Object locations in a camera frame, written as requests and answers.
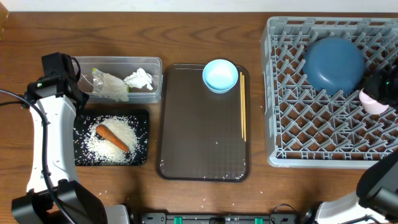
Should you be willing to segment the orange carrot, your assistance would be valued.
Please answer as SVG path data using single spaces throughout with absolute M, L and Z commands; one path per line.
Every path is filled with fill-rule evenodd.
M 107 141 L 111 142 L 114 144 L 116 147 L 120 148 L 124 152 L 128 152 L 129 148 L 128 146 L 122 142 L 108 127 L 106 127 L 103 124 L 99 124 L 96 127 L 96 132 L 104 139 Z

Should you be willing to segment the white tissue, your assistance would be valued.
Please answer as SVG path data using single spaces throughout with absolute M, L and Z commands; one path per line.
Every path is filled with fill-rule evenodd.
M 153 90 L 152 81 L 152 75 L 148 74 L 143 68 L 139 68 L 123 80 L 129 88 L 142 89 L 146 87 L 148 90 Z

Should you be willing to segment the light blue bowl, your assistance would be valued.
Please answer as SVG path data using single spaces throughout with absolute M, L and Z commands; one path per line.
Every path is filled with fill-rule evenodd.
M 202 79 L 207 88 L 213 93 L 226 93 L 238 81 L 238 69 L 225 59 L 216 59 L 207 63 L 202 71 Z

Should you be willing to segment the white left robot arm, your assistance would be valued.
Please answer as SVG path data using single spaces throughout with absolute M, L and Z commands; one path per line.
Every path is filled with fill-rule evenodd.
M 16 98 L 34 122 L 34 160 L 25 196 L 12 201 L 18 223 L 107 223 L 100 199 L 79 183 L 73 124 L 87 95 L 79 75 L 45 75 Z

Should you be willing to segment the white cup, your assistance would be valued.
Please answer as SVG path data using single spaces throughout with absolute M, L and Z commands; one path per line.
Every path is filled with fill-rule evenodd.
M 389 105 L 383 105 L 371 98 L 363 89 L 359 92 L 359 100 L 365 111 L 369 114 L 381 114 L 389 108 Z

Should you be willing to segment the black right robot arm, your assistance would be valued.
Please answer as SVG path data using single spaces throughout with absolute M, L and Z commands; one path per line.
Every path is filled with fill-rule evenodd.
M 397 65 L 373 73 L 359 93 L 369 114 L 397 108 Z M 397 151 L 371 166 L 356 191 L 309 210 L 302 223 L 397 223 Z

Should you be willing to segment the brown serving tray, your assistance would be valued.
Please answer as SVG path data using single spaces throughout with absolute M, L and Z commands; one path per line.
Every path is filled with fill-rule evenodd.
M 176 63 L 164 74 L 156 171 L 167 180 L 242 182 L 250 137 L 242 137 L 241 94 L 213 93 L 204 65 Z

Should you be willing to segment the wooden chopstick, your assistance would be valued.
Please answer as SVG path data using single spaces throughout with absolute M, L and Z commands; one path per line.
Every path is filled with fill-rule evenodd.
M 246 142 L 247 134 L 246 134 L 246 91 L 245 91 L 245 76 L 242 74 L 242 96 L 243 96 L 243 129 L 244 129 L 244 141 Z
M 242 90 L 242 72 L 239 73 L 239 95 L 241 110 L 241 137 L 244 139 L 244 115 L 243 115 L 243 90 Z

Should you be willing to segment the grey dishwasher rack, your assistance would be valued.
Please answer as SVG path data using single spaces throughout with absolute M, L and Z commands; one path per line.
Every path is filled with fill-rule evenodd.
M 357 91 L 328 95 L 308 83 L 303 56 L 325 37 L 354 43 L 367 71 L 396 63 L 395 18 L 269 18 L 261 64 L 267 160 L 274 167 L 367 169 L 397 149 L 395 108 L 371 115 Z

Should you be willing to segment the foil snack wrapper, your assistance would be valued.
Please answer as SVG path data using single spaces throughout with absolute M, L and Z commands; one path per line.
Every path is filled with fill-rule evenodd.
M 129 87 L 120 78 L 104 73 L 97 68 L 92 69 L 92 76 L 93 93 L 114 101 L 129 101 Z

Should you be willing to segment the clear plastic bin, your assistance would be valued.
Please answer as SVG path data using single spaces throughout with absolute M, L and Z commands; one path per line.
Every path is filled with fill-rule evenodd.
M 159 103 L 162 92 L 162 61 L 158 57 L 123 57 L 123 56 L 79 56 L 73 62 L 75 71 L 81 72 L 78 87 L 81 91 L 89 94 L 89 103 L 122 103 L 121 100 L 114 100 L 110 94 L 95 93 L 93 91 L 94 68 L 101 72 L 113 75 L 121 80 L 143 69 L 152 77 L 152 89 L 146 86 L 130 88 L 127 93 L 130 104 Z

